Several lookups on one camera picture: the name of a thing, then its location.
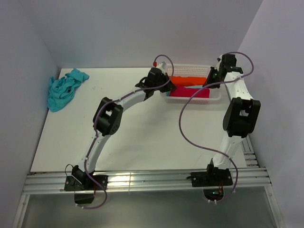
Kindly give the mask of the crimson red t shirt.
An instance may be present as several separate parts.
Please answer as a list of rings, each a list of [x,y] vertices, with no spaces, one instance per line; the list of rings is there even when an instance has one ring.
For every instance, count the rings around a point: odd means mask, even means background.
[[[199,90],[190,89],[188,87],[184,86],[177,86],[177,89],[170,92],[169,96],[172,97],[191,97],[193,94],[195,94]],[[209,98],[210,91],[208,88],[201,90],[199,93],[195,95],[195,98]]]

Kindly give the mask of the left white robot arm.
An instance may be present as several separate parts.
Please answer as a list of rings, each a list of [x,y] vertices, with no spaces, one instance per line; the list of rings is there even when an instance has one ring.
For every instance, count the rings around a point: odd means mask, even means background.
[[[108,97],[101,100],[93,117],[94,135],[91,144],[78,165],[72,169],[71,176],[77,187],[86,190],[93,186],[93,173],[99,155],[105,143],[118,131],[124,111],[146,101],[153,96],[155,91],[166,93],[176,89],[165,68],[165,62],[158,64],[154,62],[148,75],[141,79],[129,93],[115,100]]]

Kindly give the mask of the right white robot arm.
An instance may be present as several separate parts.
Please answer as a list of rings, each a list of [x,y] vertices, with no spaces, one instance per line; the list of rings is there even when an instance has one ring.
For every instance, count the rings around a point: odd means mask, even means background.
[[[244,78],[253,73],[244,74],[237,66],[237,52],[228,52],[218,58],[216,66],[210,68],[205,85],[210,89],[225,85],[230,104],[223,118],[224,136],[219,148],[220,153],[212,158],[214,167],[224,170],[233,166],[239,144],[252,133],[258,118],[261,103],[249,93]]]

